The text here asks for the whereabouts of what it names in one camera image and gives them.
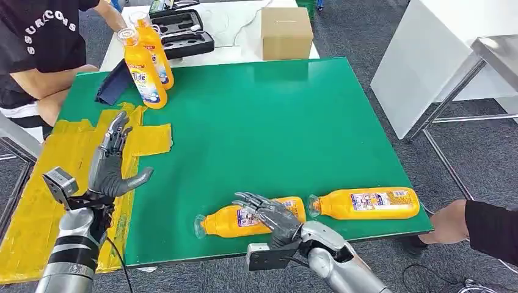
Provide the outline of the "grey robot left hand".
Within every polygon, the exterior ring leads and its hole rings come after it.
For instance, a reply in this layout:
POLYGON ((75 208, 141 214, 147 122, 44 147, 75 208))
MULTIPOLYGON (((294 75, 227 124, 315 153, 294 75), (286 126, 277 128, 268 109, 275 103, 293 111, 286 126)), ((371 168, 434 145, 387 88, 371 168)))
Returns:
POLYGON ((122 155, 132 127, 126 127, 129 116, 123 110, 117 114, 94 152, 88 181, 88 191, 103 197, 121 197, 148 182, 154 172, 152 167, 122 178, 122 155))

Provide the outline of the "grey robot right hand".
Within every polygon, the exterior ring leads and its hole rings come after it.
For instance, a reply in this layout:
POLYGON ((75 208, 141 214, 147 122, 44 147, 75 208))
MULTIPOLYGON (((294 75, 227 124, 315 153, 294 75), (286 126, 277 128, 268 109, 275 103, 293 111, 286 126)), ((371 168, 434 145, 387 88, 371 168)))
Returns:
POLYGON ((232 201, 253 211, 272 232, 269 246, 280 248, 296 241, 302 222, 283 204, 250 192, 235 192, 238 200, 232 201))

